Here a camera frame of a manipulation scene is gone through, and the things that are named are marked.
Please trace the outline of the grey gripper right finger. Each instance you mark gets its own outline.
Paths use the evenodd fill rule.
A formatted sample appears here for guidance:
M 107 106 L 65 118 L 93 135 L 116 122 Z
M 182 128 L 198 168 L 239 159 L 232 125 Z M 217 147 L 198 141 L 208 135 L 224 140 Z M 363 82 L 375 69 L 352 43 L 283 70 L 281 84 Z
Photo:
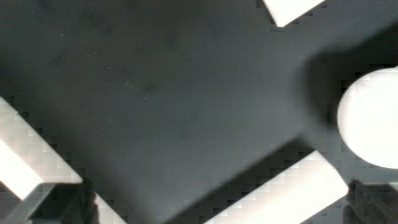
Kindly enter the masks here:
M 349 184 L 345 224 L 398 224 L 398 185 Z

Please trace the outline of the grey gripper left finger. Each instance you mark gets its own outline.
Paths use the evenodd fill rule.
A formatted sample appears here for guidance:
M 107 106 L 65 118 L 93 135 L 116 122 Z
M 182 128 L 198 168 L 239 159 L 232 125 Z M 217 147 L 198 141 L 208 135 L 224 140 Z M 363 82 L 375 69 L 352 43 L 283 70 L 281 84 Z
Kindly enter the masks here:
M 91 184 L 40 184 L 0 224 L 96 224 Z

